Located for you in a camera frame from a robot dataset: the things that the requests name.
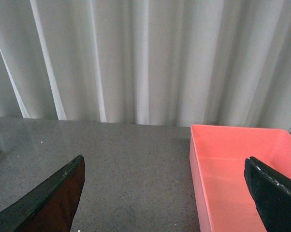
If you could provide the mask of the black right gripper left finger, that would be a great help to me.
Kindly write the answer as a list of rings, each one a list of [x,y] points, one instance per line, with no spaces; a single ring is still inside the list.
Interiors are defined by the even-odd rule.
[[[0,232],[68,232],[85,182],[78,155],[48,179],[0,212]]]

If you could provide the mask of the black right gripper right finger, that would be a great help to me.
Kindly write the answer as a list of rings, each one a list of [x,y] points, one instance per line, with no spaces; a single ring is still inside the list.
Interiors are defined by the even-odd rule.
[[[244,177],[268,232],[291,232],[291,179],[255,157],[245,159]]]

